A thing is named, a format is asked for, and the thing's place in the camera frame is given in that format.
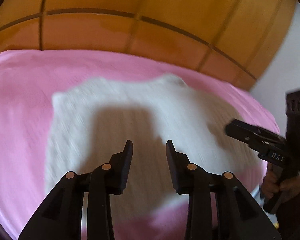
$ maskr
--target white towel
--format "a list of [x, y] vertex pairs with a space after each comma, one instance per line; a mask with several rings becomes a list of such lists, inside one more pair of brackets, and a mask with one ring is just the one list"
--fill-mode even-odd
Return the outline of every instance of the white towel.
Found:
[[46, 193], [67, 171], [93, 171], [133, 141], [127, 187], [111, 196], [114, 222], [158, 207], [174, 193], [167, 140], [208, 172], [241, 172], [259, 162], [245, 144], [224, 134], [239, 113], [220, 98], [165, 75], [144, 83], [89, 80], [53, 96], [45, 168]]

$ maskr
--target pink blanket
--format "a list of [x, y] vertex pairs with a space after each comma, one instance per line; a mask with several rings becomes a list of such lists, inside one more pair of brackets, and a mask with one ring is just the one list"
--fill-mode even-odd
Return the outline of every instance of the pink blanket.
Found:
[[[15, 50], [0, 54], [0, 223], [13, 239], [44, 198], [44, 161], [53, 116], [51, 96], [91, 77], [142, 81], [164, 73], [211, 92], [243, 119], [279, 133], [273, 116], [251, 95], [192, 70], [125, 54], [89, 51]], [[116, 239], [183, 239], [187, 206], [115, 227]]]

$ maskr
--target finger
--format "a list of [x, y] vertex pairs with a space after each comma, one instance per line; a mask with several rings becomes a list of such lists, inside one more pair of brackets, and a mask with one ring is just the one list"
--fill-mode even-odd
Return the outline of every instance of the finger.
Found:
[[300, 190], [300, 174], [296, 177], [293, 177], [291, 179], [286, 179], [280, 184], [280, 190], [290, 190], [292, 188], [295, 188], [297, 190]]
[[267, 164], [267, 169], [268, 169], [269, 171], [272, 170], [272, 163], [268, 163], [268, 164]]
[[265, 192], [278, 193], [280, 191], [279, 186], [273, 183], [264, 183], [262, 186]]
[[262, 192], [263, 193], [263, 195], [265, 195], [265, 197], [267, 198], [267, 199], [272, 199], [273, 198], [273, 193], [271, 193], [271, 192]]
[[269, 181], [271, 183], [276, 183], [278, 178], [277, 178], [276, 174], [274, 174], [273, 171], [268, 171], [266, 176], [265, 176], [265, 180]]

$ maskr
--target wooden headboard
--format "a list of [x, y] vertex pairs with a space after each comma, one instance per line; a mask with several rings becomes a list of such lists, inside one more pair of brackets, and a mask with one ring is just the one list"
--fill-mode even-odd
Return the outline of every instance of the wooden headboard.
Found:
[[250, 89], [296, 0], [4, 0], [0, 52], [98, 49], [190, 68]]

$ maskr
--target bed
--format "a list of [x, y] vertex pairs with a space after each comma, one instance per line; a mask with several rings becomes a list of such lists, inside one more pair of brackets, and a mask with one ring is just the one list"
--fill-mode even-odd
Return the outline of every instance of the bed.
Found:
[[[45, 196], [51, 96], [88, 78], [140, 82], [173, 73], [230, 103], [246, 122], [279, 133], [273, 116], [246, 90], [280, 47], [296, 0], [216, 1], [3, 1], [0, 224], [9, 236], [17, 239]], [[242, 174], [245, 186], [252, 191], [264, 173], [263, 163], [248, 178]], [[178, 223], [183, 228], [185, 220]], [[165, 234], [158, 239], [169, 239]]]

